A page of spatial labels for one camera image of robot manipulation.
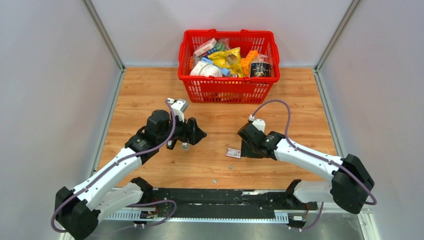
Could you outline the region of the red white staple box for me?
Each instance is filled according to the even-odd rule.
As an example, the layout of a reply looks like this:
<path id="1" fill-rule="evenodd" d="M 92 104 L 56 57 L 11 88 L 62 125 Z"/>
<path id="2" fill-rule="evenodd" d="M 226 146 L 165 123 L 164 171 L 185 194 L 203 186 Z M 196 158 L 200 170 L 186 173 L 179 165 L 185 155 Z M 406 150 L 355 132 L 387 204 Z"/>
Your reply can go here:
<path id="1" fill-rule="evenodd" d="M 241 159 L 241 150 L 228 148 L 225 156 L 235 159 Z"/>

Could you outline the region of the grey and black stapler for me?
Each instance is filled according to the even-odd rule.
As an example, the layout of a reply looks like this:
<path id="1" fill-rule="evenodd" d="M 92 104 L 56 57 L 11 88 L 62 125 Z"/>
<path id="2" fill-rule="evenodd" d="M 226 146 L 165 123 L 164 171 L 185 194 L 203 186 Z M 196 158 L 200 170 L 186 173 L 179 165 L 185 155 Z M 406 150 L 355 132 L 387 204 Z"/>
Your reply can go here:
<path id="1" fill-rule="evenodd" d="M 183 150 L 185 150 L 185 151 L 188 151 L 188 150 L 189 150 L 189 147 L 190 147 L 190 144 L 189 144 L 188 142 L 183 142 L 183 143 L 181 144 L 181 148 L 182 148 Z"/>

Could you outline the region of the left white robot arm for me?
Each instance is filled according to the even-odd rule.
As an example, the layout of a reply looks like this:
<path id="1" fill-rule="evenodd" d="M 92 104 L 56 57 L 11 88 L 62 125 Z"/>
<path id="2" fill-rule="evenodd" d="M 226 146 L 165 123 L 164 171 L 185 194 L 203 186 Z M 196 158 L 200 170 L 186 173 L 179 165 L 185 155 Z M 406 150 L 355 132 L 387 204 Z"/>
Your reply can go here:
<path id="1" fill-rule="evenodd" d="M 148 207 L 153 194 L 151 186 L 141 177 L 134 178 L 120 190 L 113 187 L 157 154 L 162 146 L 172 150 L 177 141 L 194 146 L 206 136 L 193 117 L 185 119 L 174 111 L 153 111 L 146 124 L 108 164 L 74 188 L 64 186 L 57 191 L 51 228 L 84 240 L 104 218 L 122 208 L 133 204 Z"/>

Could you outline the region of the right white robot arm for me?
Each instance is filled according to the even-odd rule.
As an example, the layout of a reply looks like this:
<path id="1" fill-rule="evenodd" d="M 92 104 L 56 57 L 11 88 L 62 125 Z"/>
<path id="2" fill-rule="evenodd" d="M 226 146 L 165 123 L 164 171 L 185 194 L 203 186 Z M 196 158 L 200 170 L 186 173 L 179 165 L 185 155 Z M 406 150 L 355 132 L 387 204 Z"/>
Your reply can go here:
<path id="1" fill-rule="evenodd" d="M 287 136 L 248 122 L 237 132 L 241 156 L 287 162 L 321 177 L 321 181 L 294 180 L 286 189 L 286 205 L 299 209 L 304 203 L 330 202 L 359 214 L 371 196 L 375 182 L 362 161 L 353 154 L 345 157 L 325 154 L 292 141 Z"/>

